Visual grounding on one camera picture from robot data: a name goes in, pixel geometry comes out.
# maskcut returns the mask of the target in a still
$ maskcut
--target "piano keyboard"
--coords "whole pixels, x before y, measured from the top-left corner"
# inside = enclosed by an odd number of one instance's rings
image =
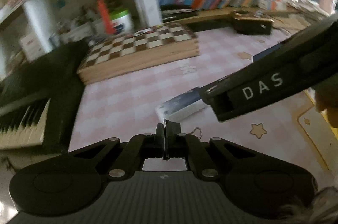
[[[0,149],[42,145],[50,99],[0,116]]]

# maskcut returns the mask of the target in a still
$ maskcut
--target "red bottle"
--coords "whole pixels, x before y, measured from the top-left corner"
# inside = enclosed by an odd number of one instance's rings
[[[106,4],[104,3],[104,0],[96,0],[97,2],[97,8],[99,9],[102,21],[104,23],[104,28],[105,31],[108,34],[114,34],[115,33],[115,28],[113,27],[110,17],[109,17],[109,12]]]

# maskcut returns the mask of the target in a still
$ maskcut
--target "chessboard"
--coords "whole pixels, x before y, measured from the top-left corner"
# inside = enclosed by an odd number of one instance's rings
[[[197,36],[171,23],[105,40],[90,48],[77,71],[86,84],[199,55]]]

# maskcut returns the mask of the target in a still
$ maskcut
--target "white key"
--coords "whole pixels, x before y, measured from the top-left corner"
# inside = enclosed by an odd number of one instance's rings
[[[42,145],[44,134],[45,134],[45,126],[46,126],[46,120],[47,120],[47,112],[48,112],[48,106],[49,106],[48,100],[41,117],[38,121],[38,124],[34,126],[34,130],[32,131],[30,138],[28,140],[28,143],[31,145]]]
[[[13,149],[24,146],[38,146],[41,145],[44,139],[44,131],[47,119],[47,112],[50,99],[45,105],[38,124],[23,127],[22,124],[16,130],[9,129],[3,131],[0,129],[0,149]]]

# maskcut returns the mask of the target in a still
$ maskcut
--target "ridged black surface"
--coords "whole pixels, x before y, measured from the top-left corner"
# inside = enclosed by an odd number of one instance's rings
[[[111,182],[87,208],[61,217],[18,213],[9,224],[265,224],[233,205],[214,182],[192,172],[136,172],[126,181]]]

